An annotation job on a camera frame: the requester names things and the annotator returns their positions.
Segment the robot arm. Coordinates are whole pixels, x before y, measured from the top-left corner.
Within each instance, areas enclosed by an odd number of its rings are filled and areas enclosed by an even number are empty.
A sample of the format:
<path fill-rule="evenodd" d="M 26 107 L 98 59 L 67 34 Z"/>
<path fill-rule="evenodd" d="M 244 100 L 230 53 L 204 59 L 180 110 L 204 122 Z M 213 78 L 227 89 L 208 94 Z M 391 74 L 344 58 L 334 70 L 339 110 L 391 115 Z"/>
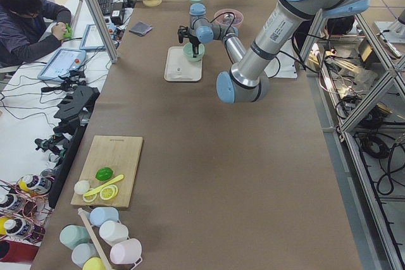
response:
<path fill-rule="evenodd" d="M 312 19 L 319 11 L 325 18 L 340 18 L 362 13 L 369 6 L 370 0 L 277 0 L 260 33 L 245 49 L 233 25 L 211 23 L 206 18 L 205 6 L 197 3 L 190 7 L 189 26 L 179 27 L 178 39 L 189 39 L 193 57 L 199 54 L 200 44 L 222 41 L 232 67 L 217 77 L 219 99 L 224 103 L 256 102 L 268 92 L 265 68 L 302 22 Z"/>

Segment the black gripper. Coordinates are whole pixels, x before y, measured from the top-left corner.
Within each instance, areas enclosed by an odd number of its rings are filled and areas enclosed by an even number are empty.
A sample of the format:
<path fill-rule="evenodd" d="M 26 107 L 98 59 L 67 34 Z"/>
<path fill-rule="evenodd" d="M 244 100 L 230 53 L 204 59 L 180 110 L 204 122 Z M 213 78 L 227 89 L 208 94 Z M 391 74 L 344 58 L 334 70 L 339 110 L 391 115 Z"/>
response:
<path fill-rule="evenodd" d="M 189 42 L 191 43 L 190 55 L 192 58 L 195 58 L 196 55 L 199 54 L 199 45 L 201 42 L 190 27 L 185 27 L 184 38 L 189 39 Z"/>

